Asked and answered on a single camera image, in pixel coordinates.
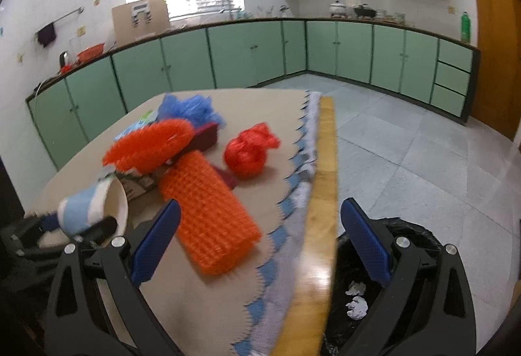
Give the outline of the blue white paper cup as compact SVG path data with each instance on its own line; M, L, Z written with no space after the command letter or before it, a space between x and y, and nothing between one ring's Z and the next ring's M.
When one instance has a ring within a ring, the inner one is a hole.
M124 235L128 222L128 201L123 184L115 176L106 177L66 197L57 207L58 224L68 237L78 235L108 217L115 218L117 222L113 235Z

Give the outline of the white paper ball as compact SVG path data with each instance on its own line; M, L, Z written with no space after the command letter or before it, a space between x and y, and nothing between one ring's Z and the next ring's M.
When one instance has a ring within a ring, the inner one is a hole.
M359 321L363 319L368 310L368 305L366 303L366 300L361 296L354 296L352 300L346 304L347 312L351 320Z

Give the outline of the orange mesh tube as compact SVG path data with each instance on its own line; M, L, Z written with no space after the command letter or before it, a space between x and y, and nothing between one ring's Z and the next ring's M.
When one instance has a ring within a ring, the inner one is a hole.
M176 235L202 274L234 269L261 240L258 225L201 152L181 156L158 188L163 199L178 202Z

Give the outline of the orange foam net sleeve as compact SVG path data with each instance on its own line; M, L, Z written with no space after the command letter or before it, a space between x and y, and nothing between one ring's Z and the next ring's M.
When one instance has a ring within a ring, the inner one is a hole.
M104 154L102 163L122 173L152 173L185 149L194 136L195 129L184 119L155 122L118 139Z

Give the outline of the red plastic bag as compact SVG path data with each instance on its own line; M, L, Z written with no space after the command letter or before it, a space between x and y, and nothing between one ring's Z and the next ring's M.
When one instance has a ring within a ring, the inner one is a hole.
M280 139L265 122L241 131L227 143L223 160L228 169L240 179L260 175L268 159L268 150L278 149Z

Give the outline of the black trash bin with liner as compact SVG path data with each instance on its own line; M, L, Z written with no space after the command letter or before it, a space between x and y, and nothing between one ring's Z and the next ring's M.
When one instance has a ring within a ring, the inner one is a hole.
M415 246L426 249L432 252L433 255L438 255L442 249L440 241L423 226L413 224L401 218L381 218L376 223L387 228L395 238L404 236ZM346 314L346 304L354 297L345 294L351 282L363 282L366 285L366 291L361 297L366 300L368 306L372 306L376 302L382 291L382 286L370 279L354 246L351 244L349 236L346 233L340 234L336 239L336 244L336 272L332 302L322 337L321 355L338 355L341 348L344 347L361 324L360 320L351 320Z

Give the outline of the wooden table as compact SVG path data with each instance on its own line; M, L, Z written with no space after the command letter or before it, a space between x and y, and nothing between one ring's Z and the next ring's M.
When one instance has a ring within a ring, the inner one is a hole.
M317 172L306 214L294 293L273 355L318 355L336 266L337 141L333 99L320 99Z

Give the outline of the maroon scouring pad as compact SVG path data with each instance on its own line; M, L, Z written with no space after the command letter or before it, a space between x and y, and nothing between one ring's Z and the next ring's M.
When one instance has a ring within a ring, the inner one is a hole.
M194 136L181 154L192 151L206 152L217 144L218 124L208 122L195 130Z

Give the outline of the light blue snack wrapper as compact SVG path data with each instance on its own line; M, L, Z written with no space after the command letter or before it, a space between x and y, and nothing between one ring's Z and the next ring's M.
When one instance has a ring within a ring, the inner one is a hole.
M125 130L123 130L120 134L114 137L114 141L117 142L121 138L125 137L126 135L132 133L133 131L140 130L152 123L155 123L157 121L158 111L157 110L150 110L147 111L143 116L139 118L138 121L133 122L129 127L127 127Z

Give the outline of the blue mesh bath sponge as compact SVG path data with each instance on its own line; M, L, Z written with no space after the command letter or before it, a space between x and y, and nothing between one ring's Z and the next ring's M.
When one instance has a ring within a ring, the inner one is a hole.
M186 99L180 99L173 94L166 94L157 110L157 121L169 119L184 119L191 123L195 129L208 123L224 125L224 119L213 109L210 97L200 94Z

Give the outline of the beige tablecloth with blue trim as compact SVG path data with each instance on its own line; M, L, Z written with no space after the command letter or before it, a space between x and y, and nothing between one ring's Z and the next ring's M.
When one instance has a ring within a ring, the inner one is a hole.
M33 206L61 245L50 355L267 355L284 324L316 168L316 91L197 91L215 124L147 122L151 98L79 151Z

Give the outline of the orange basin on counter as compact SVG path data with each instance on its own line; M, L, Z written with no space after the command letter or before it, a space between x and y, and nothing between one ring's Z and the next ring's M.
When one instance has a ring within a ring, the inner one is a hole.
M103 52L104 52L104 43L103 42L93 45L78 53L77 62L79 64L89 62L89 61L101 56L103 54Z

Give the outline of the cardboard box on counter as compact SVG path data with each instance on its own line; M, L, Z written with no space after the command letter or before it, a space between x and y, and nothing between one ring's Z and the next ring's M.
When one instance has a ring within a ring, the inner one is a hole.
M121 47L162 34L170 28L165 0L139 0L112 10L116 44Z

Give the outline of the black wok on stove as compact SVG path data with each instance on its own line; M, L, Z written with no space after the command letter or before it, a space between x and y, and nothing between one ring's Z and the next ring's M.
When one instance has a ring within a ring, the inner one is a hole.
M353 8L357 19L375 19L376 10L370 8L367 4L360 4Z

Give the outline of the wall towel rail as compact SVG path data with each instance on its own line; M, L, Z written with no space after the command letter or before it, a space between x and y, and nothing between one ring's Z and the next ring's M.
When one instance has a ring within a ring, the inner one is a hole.
M63 16L61 16L61 17L59 17L59 18L57 18L57 19L54 19L53 21L51 21L51 24L55 25L55 24L58 23L59 21L62 21L62 20L66 19L66 18L68 18L68 17L70 17L70 16L75 15L75 14L80 15L80 14L82 14L82 13L84 12L84 10L85 10L85 7L84 7L84 6L79 6L77 9L72 10L72 11L70 11L70 12L67 12L67 13L64 14ZM35 36L37 36L37 35L40 33L40 31L46 31L46 30L47 30L47 26L42 27L40 30L38 30L38 31L35 33Z

